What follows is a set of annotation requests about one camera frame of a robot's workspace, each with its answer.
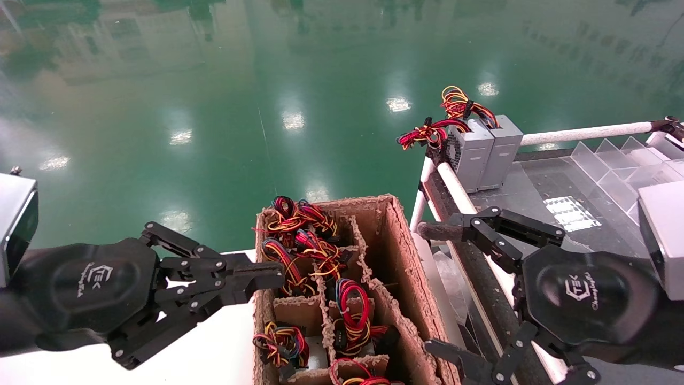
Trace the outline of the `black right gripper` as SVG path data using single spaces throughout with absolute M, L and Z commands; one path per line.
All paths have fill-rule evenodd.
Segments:
M 418 234 L 426 240 L 460 238 L 506 273 L 522 273 L 526 314 L 568 349 L 629 344 L 652 319 L 662 294 L 646 260 L 564 250 L 563 229 L 496 206 L 454 213 L 443 222 L 420 222 Z M 505 237 L 539 250 L 523 259 Z M 441 340 L 426 341 L 425 351 L 455 365 L 461 384 L 511 384 L 538 334 L 535 324 L 524 321 L 495 363 Z M 583 358 L 563 358 L 571 366 L 560 384 L 600 382 L 600 373 Z

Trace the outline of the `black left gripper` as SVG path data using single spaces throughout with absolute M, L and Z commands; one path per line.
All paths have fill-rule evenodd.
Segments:
M 27 251 L 15 273 L 17 353 L 108 342 L 112 359 L 134 370 L 223 307 L 284 283 L 276 261 L 221 254 L 158 222 L 147 222 L 141 239 L 146 244 L 127 238 Z M 173 255 L 159 261 L 150 247 Z M 157 266 L 173 281 L 195 283 L 181 294 L 169 288 L 152 295 Z M 208 278 L 216 280 L 200 282 Z

